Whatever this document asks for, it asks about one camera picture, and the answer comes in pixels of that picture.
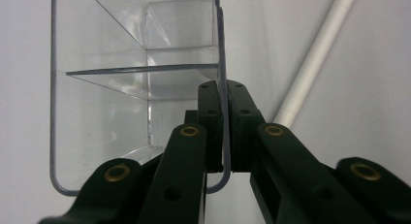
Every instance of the clear plastic container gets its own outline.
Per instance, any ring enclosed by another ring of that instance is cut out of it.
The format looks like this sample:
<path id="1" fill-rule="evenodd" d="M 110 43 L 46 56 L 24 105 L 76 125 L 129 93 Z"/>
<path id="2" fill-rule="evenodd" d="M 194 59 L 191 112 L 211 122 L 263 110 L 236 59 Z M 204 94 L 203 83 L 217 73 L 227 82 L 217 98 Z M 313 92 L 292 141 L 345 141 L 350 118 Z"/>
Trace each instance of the clear plastic container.
<path id="1" fill-rule="evenodd" d="M 51 180 L 163 152 L 197 87 L 220 80 L 214 0 L 52 0 Z"/>

